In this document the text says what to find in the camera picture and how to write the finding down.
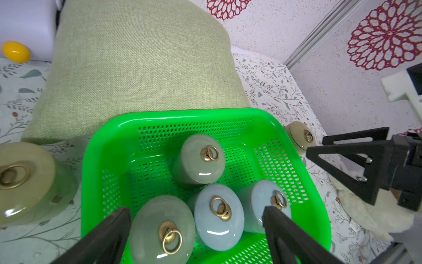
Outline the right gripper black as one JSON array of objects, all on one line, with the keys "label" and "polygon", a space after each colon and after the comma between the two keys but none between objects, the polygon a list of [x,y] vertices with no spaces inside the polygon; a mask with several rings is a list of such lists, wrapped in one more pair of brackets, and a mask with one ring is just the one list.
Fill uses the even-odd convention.
[{"label": "right gripper black", "polygon": [[392,191],[400,207],[421,211],[422,135],[394,135],[391,143],[385,141],[389,130],[381,127],[325,136],[322,144],[326,146],[308,148],[306,157],[370,205],[384,187]]}]

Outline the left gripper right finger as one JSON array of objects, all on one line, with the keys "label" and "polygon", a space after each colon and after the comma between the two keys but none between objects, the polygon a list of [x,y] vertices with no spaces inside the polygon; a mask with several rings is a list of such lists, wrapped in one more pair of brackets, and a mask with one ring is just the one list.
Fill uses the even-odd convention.
[{"label": "left gripper right finger", "polygon": [[273,263],[341,263],[279,209],[265,207],[262,221]]}]

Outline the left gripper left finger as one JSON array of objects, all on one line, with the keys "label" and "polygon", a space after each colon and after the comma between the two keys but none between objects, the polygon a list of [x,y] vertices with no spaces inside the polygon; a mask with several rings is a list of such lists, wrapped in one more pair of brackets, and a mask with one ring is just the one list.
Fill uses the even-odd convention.
[{"label": "left gripper left finger", "polygon": [[119,264],[131,229],[132,214],[120,207],[99,223],[54,264]]}]

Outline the blue canister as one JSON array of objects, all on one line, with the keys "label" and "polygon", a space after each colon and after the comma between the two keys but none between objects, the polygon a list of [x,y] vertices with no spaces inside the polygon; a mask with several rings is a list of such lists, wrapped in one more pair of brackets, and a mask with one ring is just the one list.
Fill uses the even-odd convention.
[{"label": "blue canister", "polygon": [[292,218],[291,206],[287,195],[270,180],[260,180],[235,189],[245,214],[244,231],[264,234],[262,216],[268,206],[275,207],[288,218]]}]

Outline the green canister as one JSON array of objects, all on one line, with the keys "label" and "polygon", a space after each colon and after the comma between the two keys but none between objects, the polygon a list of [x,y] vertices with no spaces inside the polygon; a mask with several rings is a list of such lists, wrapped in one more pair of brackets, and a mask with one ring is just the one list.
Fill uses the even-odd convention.
[{"label": "green canister", "polygon": [[185,264],[195,244],[196,227],[189,207],[179,198],[162,195],[137,213],[129,235],[135,264]]}]

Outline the blue-grey canister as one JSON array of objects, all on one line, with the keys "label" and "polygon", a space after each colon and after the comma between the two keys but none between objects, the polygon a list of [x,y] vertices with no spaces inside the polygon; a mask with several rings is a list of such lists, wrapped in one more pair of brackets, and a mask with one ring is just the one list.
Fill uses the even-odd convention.
[{"label": "blue-grey canister", "polygon": [[211,184],[187,200],[196,227],[197,241],[216,251],[232,249],[241,239],[245,213],[229,187]]}]

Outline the yellow canister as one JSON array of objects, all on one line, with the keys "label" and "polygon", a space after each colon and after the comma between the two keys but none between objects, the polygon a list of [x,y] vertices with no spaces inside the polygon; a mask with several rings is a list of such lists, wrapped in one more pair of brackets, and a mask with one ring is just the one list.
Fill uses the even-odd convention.
[{"label": "yellow canister", "polygon": [[317,145],[315,136],[302,122],[294,121],[287,126],[284,126],[284,129],[300,156],[305,155],[309,147]]}]

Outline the yellow-green canister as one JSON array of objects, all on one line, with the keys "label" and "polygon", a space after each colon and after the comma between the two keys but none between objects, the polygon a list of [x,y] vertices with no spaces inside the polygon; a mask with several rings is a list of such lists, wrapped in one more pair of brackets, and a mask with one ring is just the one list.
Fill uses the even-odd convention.
[{"label": "yellow-green canister", "polygon": [[40,224],[63,212],[80,180],[43,147],[1,145],[1,227]]}]

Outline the green plastic basket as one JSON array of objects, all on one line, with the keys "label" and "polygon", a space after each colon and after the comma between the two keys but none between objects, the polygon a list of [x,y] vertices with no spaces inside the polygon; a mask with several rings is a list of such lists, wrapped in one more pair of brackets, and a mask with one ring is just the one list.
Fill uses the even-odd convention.
[{"label": "green plastic basket", "polygon": [[221,144],[226,167],[215,183],[231,189],[270,180],[287,195],[292,219],[328,252],[329,217],[283,126],[255,108],[125,114],[91,139],[82,163],[81,233],[88,234],[119,207],[137,214],[150,199],[187,200],[203,186],[182,188],[172,169],[185,140],[195,134]]}]

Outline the grey-green canister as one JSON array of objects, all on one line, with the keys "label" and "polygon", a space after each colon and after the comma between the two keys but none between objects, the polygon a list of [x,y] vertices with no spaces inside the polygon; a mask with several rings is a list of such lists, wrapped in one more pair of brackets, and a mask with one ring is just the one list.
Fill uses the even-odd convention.
[{"label": "grey-green canister", "polygon": [[205,134],[195,134],[184,141],[174,162],[172,176],[177,185],[190,189],[219,180],[226,167],[223,148]]}]

